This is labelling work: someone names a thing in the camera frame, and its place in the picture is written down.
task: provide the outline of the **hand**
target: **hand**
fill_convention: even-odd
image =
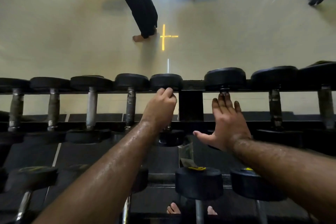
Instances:
[[[161,131],[170,125],[176,103],[177,99],[172,88],[159,89],[148,102],[141,121],[147,121]]]
[[[240,105],[236,101],[233,108],[229,93],[225,93],[225,96],[220,94],[218,100],[212,100],[212,113],[216,121],[215,132],[207,135],[194,131],[201,142],[225,151],[232,149],[236,140],[251,139]]]

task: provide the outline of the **sweaty forearm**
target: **sweaty forearm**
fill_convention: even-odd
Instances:
[[[159,131],[140,122],[70,185],[34,224],[113,223]]]
[[[236,140],[230,150],[318,219],[336,219],[336,160],[294,148]]]

